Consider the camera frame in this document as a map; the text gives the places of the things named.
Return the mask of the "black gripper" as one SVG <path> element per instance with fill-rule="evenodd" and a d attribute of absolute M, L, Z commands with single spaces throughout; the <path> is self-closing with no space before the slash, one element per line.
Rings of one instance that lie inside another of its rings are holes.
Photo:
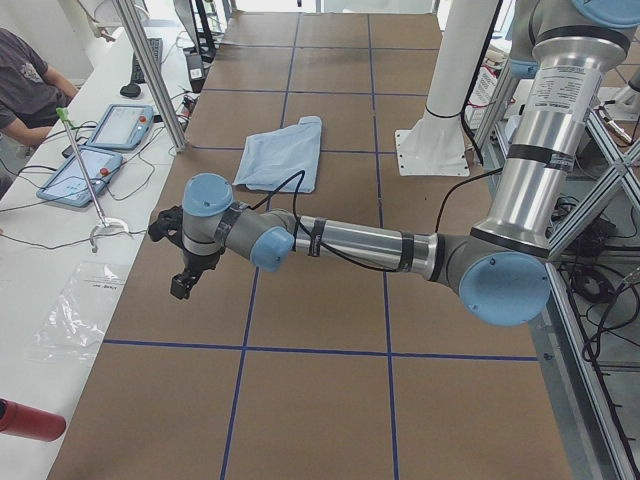
<path fill-rule="evenodd" d="M 183 241 L 183 210 L 173 206 L 159 212 L 156 220 L 148 227 L 153 242 L 168 239 L 183 254 L 184 270 L 172 277 L 170 293 L 179 300 L 188 300 L 191 290 L 206 270 L 214 270 L 223 254 L 223 248 L 217 248 L 212 254 L 199 255 L 187 250 Z"/>

